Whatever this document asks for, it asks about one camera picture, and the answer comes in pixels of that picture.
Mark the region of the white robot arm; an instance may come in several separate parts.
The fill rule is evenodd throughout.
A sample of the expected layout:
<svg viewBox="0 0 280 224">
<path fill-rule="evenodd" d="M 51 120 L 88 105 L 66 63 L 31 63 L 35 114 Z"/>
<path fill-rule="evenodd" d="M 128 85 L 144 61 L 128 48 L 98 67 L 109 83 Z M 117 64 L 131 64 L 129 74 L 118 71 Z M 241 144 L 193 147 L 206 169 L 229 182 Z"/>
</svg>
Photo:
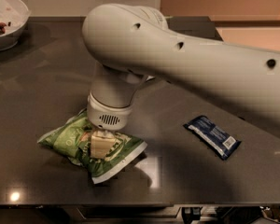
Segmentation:
<svg viewBox="0 0 280 224">
<path fill-rule="evenodd" d="M 88 119 L 122 129 L 133 95 L 149 76 L 181 86 L 280 138 L 280 52 L 182 35 L 153 7 L 104 4 L 82 36 L 98 62 Z"/>
</svg>

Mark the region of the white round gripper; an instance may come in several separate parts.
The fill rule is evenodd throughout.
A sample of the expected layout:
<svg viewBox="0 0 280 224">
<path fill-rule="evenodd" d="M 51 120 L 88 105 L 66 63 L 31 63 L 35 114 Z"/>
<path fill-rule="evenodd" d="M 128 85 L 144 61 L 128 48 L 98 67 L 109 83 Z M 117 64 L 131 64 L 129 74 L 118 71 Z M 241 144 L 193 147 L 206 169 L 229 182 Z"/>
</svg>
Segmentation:
<svg viewBox="0 0 280 224">
<path fill-rule="evenodd" d="M 87 116 L 94 126 L 103 129 L 95 130 L 91 134 L 91 157 L 103 159 L 115 145 L 115 135 L 110 131 L 118 131 L 124 128 L 132 113 L 132 107 L 109 107 L 101 104 L 92 93 L 88 96 Z"/>
</svg>

